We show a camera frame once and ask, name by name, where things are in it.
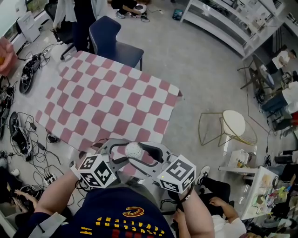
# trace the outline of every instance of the gray floor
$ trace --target gray floor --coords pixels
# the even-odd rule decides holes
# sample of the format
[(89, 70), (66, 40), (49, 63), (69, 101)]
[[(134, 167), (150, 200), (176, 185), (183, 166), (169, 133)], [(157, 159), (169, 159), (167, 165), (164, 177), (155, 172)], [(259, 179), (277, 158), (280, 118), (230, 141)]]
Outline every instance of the gray floor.
[[(139, 47), (145, 51), (143, 59), (143, 71), (166, 80), (179, 87), (184, 95), (184, 100), (177, 103), (169, 122), (163, 143), (175, 154), (182, 154), (197, 166), (197, 173), (205, 165), (211, 167), (210, 177), (229, 182), (232, 185), (231, 198), (239, 203), (241, 191), (245, 188), (241, 176), (218, 171), (218, 167), (227, 164), (233, 150), (244, 149), (247, 152), (257, 154), (257, 164), (264, 162), (266, 155), (267, 135), (270, 128), (266, 118), (258, 111), (258, 105), (253, 98), (252, 86), (248, 90), (240, 90), (245, 84), (244, 72), (238, 72), (237, 68), (243, 66), (243, 62), (237, 53), (217, 38), (209, 35), (204, 30), (193, 24), (174, 21), (171, 16), (175, 6), (170, 1), (154, 0), (149, 5), (150, 23), (141, 22), (138, 19), (115, 18), (115, 11), (109, 9), (108, 15), (118, 21), (122, 28), (117, 36), (119, 41)], [(28, 52), (39, 53), (51, 43), (57, 43), (53, 34), (48, 30), (50, 23), (45, 24), (41, 36), (30, 46), (25, 47), (20, 57), (25, 57)], [(32, 91), (42, 85), (44, 80), (50, 80), (48, 75), (53, 71), (57, 73), (60, 55), (66, 45), (50, 47), (50, 62), (44, 66), (35, 76)], [(20, 80), (23, 62), (18, 62), (15, 73), (11, 76), (12, 84)], [(24, 96), (19, 93), (19, 84), (15, 93), (15, 103), (11, 111), (26, 112), (34, 115), (36, 108), (32, 92)], [(217, 141), (201, 146), (198, 139), (198, 121), (202, 112), (222, 112), (231, 109), (241, 113), (251, 124), (257, 133), (257, 144), (248, 146), (236, 141), (230, 141), (224, 146), (218, 147)], [(219, 133), (218, 118), (204, 119), (201, 129), (208, 130), (208, 136)], [(37, 124), (38, 140), (45, 145), (46, 131)], [(296, 141), (289, 135), (279, 140), (278, 136), (270, 135), (268, 139), (268, 153), (274, 157), (280, 150), (294, 149)], [(77, 158), (78, 152), (67, 144), (50, 144), (48, 150), (56, 153), (63, 162), (63, 171), (67, 170), (70, 158)], [(0, 149), (12, 152), (9, 131), (6, 129)], [(49, 163), (58, 166), (54, 156), (47, 156)], [(35, 161), (37, 165), (45, 166), (45, 163)], [(35, 169), (21, 157), (14, 156), (9, 169), (19, 168), (20, 178), (25, 184), (36, 184), (33, 178)], [(50, 171), (59, 176), (60, 172), (55, 168)], [(35, 174), (35, 179), (41, 183), (41, 178)], [(156, 199), (159, 200), (161, 191), (150, 188)], [(77, 203), (82, 196), (76, 190), (74, 192), (74, 204), (70, 206), (72, 211), (78, 209)]]

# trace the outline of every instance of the gold metal stool frame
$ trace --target gold metal stool frame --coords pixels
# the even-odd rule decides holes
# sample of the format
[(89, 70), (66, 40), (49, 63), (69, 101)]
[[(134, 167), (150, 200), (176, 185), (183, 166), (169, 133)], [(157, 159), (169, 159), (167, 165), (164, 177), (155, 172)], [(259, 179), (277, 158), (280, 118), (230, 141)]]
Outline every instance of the gold metal stool frame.
[[(237, 136), (237, 135), (234, 133), (234, 131), (230, 128), (230, 126), (227, 124), (226, 120), (224, 119), (224, 112), (225, 112), (225, 111), (226, 111), (226, 110), (224, 110), (223, 112), (203, 112), (203, 113), (201, 113), (200, 120), (199, 120), (199, 129), (198, 129), (198, 132), (199, 132), (199, 140), (200, 140), (201, 145), (202, 145), (202, 146), (203, 146), (203, 145), (206, 145), (206, 144), (210, 143), (211, 141), (214, 141), (214, 140), (217, 139), (218, 137), (219, 137), (219, 142), (218, 142), (218, 145), (217, 145), (218, 147), (224, 145), (225, 143), (227, 143), (228, 141), (230, 141), (230, 140), (232, 140), (232, 139), (235, 139), (235, 140), (240, 141), (240, 142), (242, 142), (242, 143), (244, 143), (244, 144), (247, 144), (247, 145), (255, 145), (255, 144), (257, 143), (257, 134), (256, 134), (256, 132), (254, 131), (254, 129), (252, 128), (252, 126), (248, 123), (248, 121), (245, 120), (245, 118), (244, 118), (245, 122), (250, 126), (251, 130), (253, 131), (253, 133), (254, 133), (254, 135), (255, 135), (255, 137), (256, 137), (255, 140), (254, 140), (254, 139), (245, 139), (245, 140), (244, 140), (244, 139), (240, 138), (240, 136)], [(221, 126), (221, 134), (218, 135), (218, 136), (216, 136), (215, 138), (213, 138), (213, 139), (207, 141), (206, 143), (204, 143), (204, 141), (202, 142), (202, 140), (201, 140), (201, 135), (200, 135), (200, 123), (201, 123), (201, 118), (202, 118), (202, 115), (203, 115), (203, 114), (221, 114), (221, 117), (219, 118), (219, 123), (220, 123), (220, 126)], [(228, 134), (228, 133), (226, 133), (226, 132), (224, 131), (224, 129), (223, 129), (223, 122), (225, 122), (225, 124), (227, 125), (227, 127), (234, 133), (234, 135), (230, 135), (230, 134)], [(224, 135), (224, 134), (226, 134), (227, 136), (229, 136), (230, 139), (227, 140), (227, 141), (225, 141), (224, 143), (220, 144), (221, 139), (222, 139), (222, 135)]]

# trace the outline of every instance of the office chair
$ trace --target office chair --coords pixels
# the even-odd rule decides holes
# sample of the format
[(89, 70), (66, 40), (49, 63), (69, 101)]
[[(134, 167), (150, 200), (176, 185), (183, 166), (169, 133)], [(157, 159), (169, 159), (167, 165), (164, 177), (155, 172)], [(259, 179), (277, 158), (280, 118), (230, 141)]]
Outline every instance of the office chair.
[(89, 34), (95, 54), (132, 68), (140, 62), (142, 70), (144, 51), (117, 41), (116, 35), (120, 29), (121, 25), (107, 16), (93, 23), (89, 28)]
[[(49, 17), (54, 21), (56, 15), (58, 1), (50, 1), (45, 5), (45, 12), (49, 15)], [(57, 31), (53, 31), (54, 36), (58, 42), (63, 42), (64, 44), (71, 45), (63, 52), (60, 59), (64, 60), (64, 55), (70, 51), (75, 45), (73, 44), (73, 32), (72, 32), (72, 22), (65, 21), (61, 23), (61, 28), (57, 29)]]

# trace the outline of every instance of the power strip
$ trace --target power strip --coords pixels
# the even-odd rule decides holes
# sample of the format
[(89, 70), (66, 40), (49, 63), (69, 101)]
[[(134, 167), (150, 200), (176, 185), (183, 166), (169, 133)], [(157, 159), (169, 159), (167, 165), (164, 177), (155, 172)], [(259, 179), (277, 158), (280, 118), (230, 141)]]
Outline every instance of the power strip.
[(57, 177), (56, 177), (56, 175), (54, 175), (53, 173), (51, 173), (51, 175), (50, 176), (46, 176), (45, 177), (45, 184), (47, 185), (47, 186), (49, 186), (50, 184), (52, 184), (54, 181), (56, 181), (57, 180)]

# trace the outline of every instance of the team logo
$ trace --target team logo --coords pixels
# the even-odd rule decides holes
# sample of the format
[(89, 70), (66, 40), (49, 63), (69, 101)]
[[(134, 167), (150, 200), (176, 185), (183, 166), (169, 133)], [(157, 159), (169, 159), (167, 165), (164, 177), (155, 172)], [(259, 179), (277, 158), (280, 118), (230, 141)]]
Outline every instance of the team logo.
[(126, 216), (128, 218), (135, 218), (144, 214), (144, 209), (138, 206), (131, 206), (126, 208), (126, 210), (132, 210), (132, 211), (123, 213), (123, 216)]

